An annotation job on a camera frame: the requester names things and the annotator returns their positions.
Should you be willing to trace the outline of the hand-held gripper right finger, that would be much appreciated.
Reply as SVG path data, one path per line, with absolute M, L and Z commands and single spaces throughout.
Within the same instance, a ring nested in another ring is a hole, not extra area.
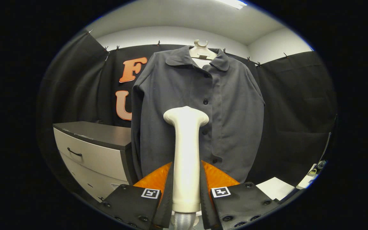
M 239 183 L 205 161 L 200 162 L 200 198 L 203 227 L 210 230 L 241 230 L 280 205 L 254 183 Z

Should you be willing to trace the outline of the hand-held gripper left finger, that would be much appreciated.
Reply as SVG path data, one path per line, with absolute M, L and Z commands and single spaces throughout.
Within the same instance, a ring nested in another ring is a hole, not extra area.
M 174 163 L 167 163 L 134 185 L 121 184 L 96 208 L 136 230 L 162 230 L 172 214 Z

